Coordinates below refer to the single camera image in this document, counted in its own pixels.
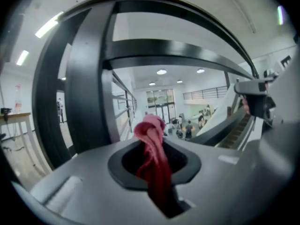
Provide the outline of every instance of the staircase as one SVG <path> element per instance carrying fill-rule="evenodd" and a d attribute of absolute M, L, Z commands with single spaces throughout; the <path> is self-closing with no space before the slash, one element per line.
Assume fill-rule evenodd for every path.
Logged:
<path fill-rule="evenodd" d="M 251 115 L 246 114 L 239 124 L 227 135 L 226 138 L 220 143 L 220 148 L 232 148 L 235 141 L 239 138 L 245 126 L 248 124 Z"/>

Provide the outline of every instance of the table leg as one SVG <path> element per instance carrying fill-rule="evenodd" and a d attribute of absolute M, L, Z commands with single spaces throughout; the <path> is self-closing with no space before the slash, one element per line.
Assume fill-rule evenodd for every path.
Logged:
<path fill-rule="evenodd" d="M 28 147 L 27 147 L 27 143 L 26 143 L 26 140 L 25 140 L 25 137 L 24 137 L 24 133 L 23 133 L 23 129 L 22 129 L 21 123 L 18 122 L 18 125 L 19 125 L 19 129 L 20 129 L 21 138 L 22 138 L 22 141 L 23 141 L 23 144 L 24 144 L 24 148 L 25 148 L 25 150 L 26 150 L 26 152 L 27 152 L 27 154 L 28 154 L 28 156 L 29 156 L 32 164 L 35 166 L 36 164 L 33 161 L 33 158 L 32 158 L 32 156 L 30 154 L 30 151 L 28 150 Z"/>
<path fill-rule="evenodd" d="M 26 123 L 26 128 L 27 128 L 27 134 L 28 134 L 28 137 L 29 137 L 29 140 L 30 140 L 30 143 L 32 145 L 32 148 L 33 148 L 33 151 L 35 153 L 35 155 L 37 156 L 37 159 L 39 161 L 39 163 L 41 164 L 45 174 L 49 174 L 50 171 L 49 169 L 47 168 L 46 164 L 44 163 L 39 151 L 38 151 L 38 148 L 37 148 L 37 145 L 36 143 L 34 142 L 34 137 L 33 137 L 33 133 L 32 133 L 32 130 L 31 130 L 31 126 L 30 126 L 30 121 L 29 121 L 29 117 L 26 117 L 25 119 L 25 123 Z"/>

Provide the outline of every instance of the pink towel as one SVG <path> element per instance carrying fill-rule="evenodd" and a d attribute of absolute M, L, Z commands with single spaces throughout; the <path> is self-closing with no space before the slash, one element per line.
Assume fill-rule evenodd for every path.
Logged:
<path fill-rule="evenodd" d="M 135 137 L 145 143 L 145 161 L 136 175 L 148 182 L 148 195 L 163 212 L 172 192 L 172 172 L 162 146 L 164 128 L 160 117 L 148 114 L 134 129 Z"/>

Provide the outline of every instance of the railing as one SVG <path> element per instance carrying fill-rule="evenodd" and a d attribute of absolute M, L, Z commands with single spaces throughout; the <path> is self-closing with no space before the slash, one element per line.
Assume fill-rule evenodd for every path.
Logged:
<path fill-rule="evenodd" d="M 222 98 L 227 92 L 227 86 L 204 89 L 194 92 L 186 92 L 183 94 L 183 99 L 207 99 L 207 98 Z"/>
<path fill-rule="evenodd" d="M 125 86 L 122 80 L 116 75 L 115 72 L 112 73 L 112 82 L 114 82 L 118 87 L 120 87 L 125 92 L 125 97 L 114 96 L 114 95 L 112 96 L 113 99 L 126 101 L 126 109 L 122 110 L 121 112 L 115 115 L 120 140 L 124 141 L 128 139 L 129 132 L 132 132 L 131 125 L 135 117 L 137 103 L 135 97 L 132 95 L 132 93 Z"/>

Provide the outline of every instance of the fluorescent light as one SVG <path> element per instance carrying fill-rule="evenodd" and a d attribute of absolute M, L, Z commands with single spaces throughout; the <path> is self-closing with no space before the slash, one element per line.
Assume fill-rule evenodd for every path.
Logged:
<path fill-rule="evenodd" d="M 48 22 L 46 22 L 46 24 L 43 26 L 43 27 L 41 27 L 37 32 L 36 32 L 36 36 L 38 37 L 38 38 L 41 38 L 43 35 L 45 35 L 45 33 L 47 32 L 47 31 L 49 31 L 51 28 L 53 28 L 55 25 L 57 25 L 58 24 L 58 22 L 56 21 L 56 19 L 58 19 L 58 17 L 60 16 L 60 15 L 62 15 L 63 14 L 63 12 L 60 12 L 60 13 L 58 13 L 57 15 L 55 15 L 53 18 L 51 18 Z"/>
<path fill-rule="evenodd" d="M 161 70 L 158 70 L 156 73 L 157 73 L 158 75 L 163 75 L 163 74 L 166 74 L 167 71 L 164 70 L 164 69 L 161 69 Z"/>
<path fill-rule="evenodd" d="M 28 51 L 23 50 L 23 52 L 21 53 L 21 55 L 20 55 L 20 57 L 17 61 L 17 65 L 21 66 L 24 63 L 24 61 L 25 61 L 28 54 L 29 54 Z"/>
<path fill-rule="evenodd" d="M 279 25 L 282 25 L 283 24 L 283 7 L 282 6 L 277 7 L 277 13 L 278 13 L 278 23 L 279 23 Z"/>
<path fill-rule="evenodd" d="M 205 72 L 205 71 L 204 71 L 203 68 L 200 68 L 200 69 L 197 70 L 197 73 L 204 73 L 204 72 Z"/>

